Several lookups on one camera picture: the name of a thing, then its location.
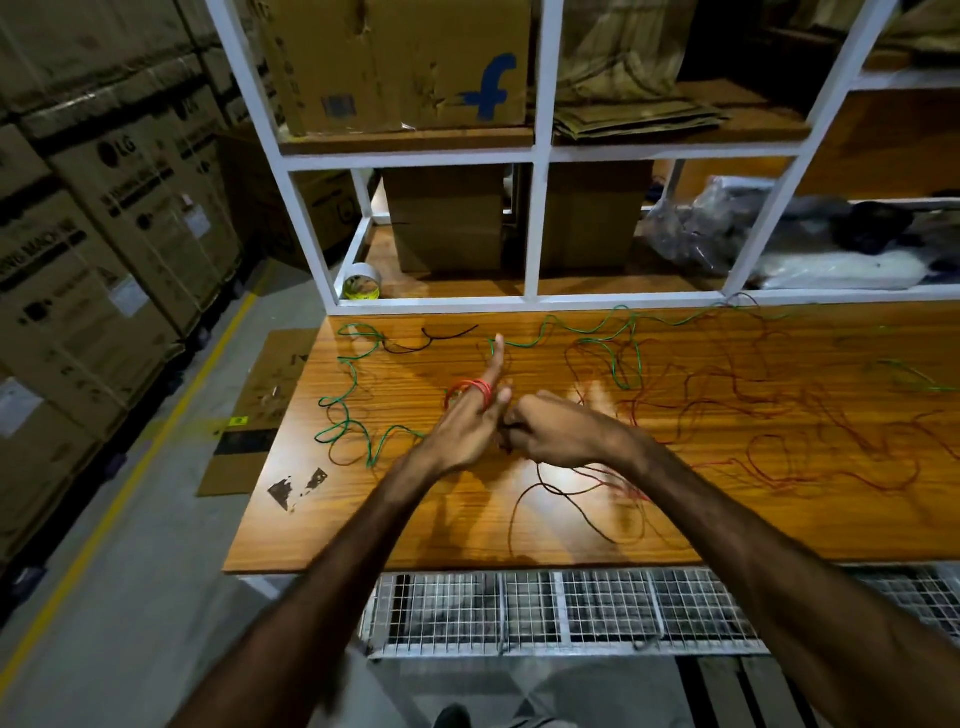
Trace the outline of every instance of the concrete floor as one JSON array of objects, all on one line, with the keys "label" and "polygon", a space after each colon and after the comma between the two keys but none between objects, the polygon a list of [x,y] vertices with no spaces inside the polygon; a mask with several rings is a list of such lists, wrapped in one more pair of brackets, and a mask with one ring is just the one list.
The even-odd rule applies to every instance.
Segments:
[{"label": "concrete floor", "polygon": [[[265,606],[263,597],[220,573],[247,497],[194,493],[217,445],[213,433],[230,416],[268,332],[315,327],[324,318],[306,274],[272,264],[266,275],[263,295],[17,670],[0,703],[0,724],[161,726]],[[130,461],[85,510],[46,578],[0,633],[0,664],[8,664],[239,306],[235,302],[221,320],[185,385],[164,403]],[[359,657],[351,658],[339,712],[318,716],[314,724],[426,728],[444,706],[461,702],[475,728],[486,728],[509,720],[525,698],[583,728],[693,725],[672,659],[371,664]]]}]

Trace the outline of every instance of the table top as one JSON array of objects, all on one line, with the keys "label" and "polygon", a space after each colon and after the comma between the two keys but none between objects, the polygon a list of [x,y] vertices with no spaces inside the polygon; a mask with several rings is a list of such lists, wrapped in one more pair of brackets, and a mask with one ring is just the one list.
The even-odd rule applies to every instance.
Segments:
[{"label": "table top", "polygon": [[[688,318],[685,324],[670,326]],[[592,329],[607,312],[561,314]],[[327,319],[240,523],[225,570],[303,570],[414,442],[395,431],[372,469],[356,433],[333,446],[314,436],[343,419],[318,406],[351,385],[338,356],[375,341],[337,335],[349,323],[385,334],[357,360],[346,402],[376,448],[390,425],[427,432],[444,388],[479,376],[489,338],[537,339],[544,314],[463,314]],[[896,303],[635,312],[642,380],[629,331],[612,343],[574,346],[582,334],[547,324],[532,348],[507,349],[516,396],[549,389],[636,421],[683,460],[785,533],[846,562],[960,558],[960,304]],[[617,311],[594,337],[615,333]],[[569,493],[595,485],[542,466]],[[417,509],[387,570],[627,567],[700,561],[663,513],[613,488],[573,500],[535,487],[536,466],[491,451],[466,473],[437,483]],[[287,507],[272,495],[286,496]],[[596,533],[584,516],[615,543]]]}]

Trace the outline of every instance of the person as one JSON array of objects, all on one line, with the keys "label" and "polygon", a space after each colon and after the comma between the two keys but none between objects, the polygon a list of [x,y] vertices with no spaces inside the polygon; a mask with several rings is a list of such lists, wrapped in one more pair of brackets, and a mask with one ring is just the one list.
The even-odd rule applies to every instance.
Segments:
[{"label": "person", "polygon": [[[305,726],[335,690],[387,557],[430,487],[496,440],[560,468],[603,464],[642,489],[727,585],[804,695],[837,728],[960,725],[960,651],[779,532],[642,429],[549,392],[511,406],[503,338],[483,376],[397,459],[302,577],[265,610],[174,717],[189,726]],[[462,709],[448,724],[468,725]]]}]

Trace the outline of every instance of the yellow floor line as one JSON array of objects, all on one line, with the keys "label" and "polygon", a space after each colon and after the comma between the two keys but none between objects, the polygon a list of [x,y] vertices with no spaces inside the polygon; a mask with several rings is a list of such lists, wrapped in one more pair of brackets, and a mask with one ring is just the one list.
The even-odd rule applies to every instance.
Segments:
[{"label": "yellow floor line", "polygon": [[97,524],[97,527],[90,535],[90,538],[87,539],[84,547],[80,551],[80,554],[78,554],[77,558],[70,565],[70,568],[63,576],[63,579],[60,580],[60,583],[50,595],[47,603],[43,605],[43,609],[40,610],[40,613],[30,625],[30,628],[20,641],[20,644],[17,646],[16,651],[10,658],[10,661],[4,667],[3,672],[0,673],[0,702],[3,701],[7,694],[7,690],[16,679],[24,664],[30,658],[30,655],[36,645],[40,642],[40,640],[43,639],[43,636],[46,634],[47,630],[50,629],[50,625],[57,617],[63,602],[68,596],[70,596],[70,593],[73,592],[77,584],[80,583],[80,580],[84,577],[87,568],[90,566],[90,562],[93,561],[93,557],[100,548],[100,544],[103,543],[109,532],[116,525],[117,519],[120,517],[120,514],[123,513],[127,503],[136,492],[140,481],[150,468],[154,458],[163,449],[164,444],[177,428],[177,425],[182,419],[183,414],[190,406],[190,402],[193,401],[193,398],[204,385],[204,381],[210,375],[210,372],[213,371],[213,368],[217,365],[217,362],[223,355],[227,344],[233,338],[233,335],[236,333],[243,320],[247,317],[247,314],[250,313],[253,304],[262,295],[262,291],[266,286],[266,282],[272,277],[272,273],[273,264],[268,261],[267,267],[264,270],[263,275],[260,277],[260,280],[257,282],[254,291],[251,295],[247,296],[243,302],[240,303],[240,307],[233,316],[233,320],[230,321],[229,325],[227,326],[227,330],[224,331],[223,336],[220,337],[220,341],[217,342],[216,346],[213,348],[213,351],[210,352],[210,356],[207,358],[200,371],[197,372],[197,376],[194,378],[193,382],[187,388],[186,392],[183,393],[183,397],[180,398],[180,402],[178,402],[177,406],[174,407],[173,412],[170,413],[170,417],[167,418],[167,421],[164,423],[160,432],[155,437],[153,443],[150,445],[150,449],[147,450],[140,462],[138,462],[136,467],[133,468],[133,472],[127,479],[127,482],[123,484],[123,487],[120,489],[120,492],[117,494],[117,497],[114,499],[113,503],[110,504],[106,514]]}]

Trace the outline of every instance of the red wire loop around hand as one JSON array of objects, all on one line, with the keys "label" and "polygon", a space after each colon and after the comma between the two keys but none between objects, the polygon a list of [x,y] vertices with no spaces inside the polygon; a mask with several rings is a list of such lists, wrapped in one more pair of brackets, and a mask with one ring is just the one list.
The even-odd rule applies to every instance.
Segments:
[{"label": "red wire loop around hand", "polygon": [[448,390],[444,399],[444,410],[450,408],[450,399],[455,394],[466,392],[470,387],[476,387],[483,394],[483,408],[487,410],[493,404],[493,388],[483,379],[461,379]]}]

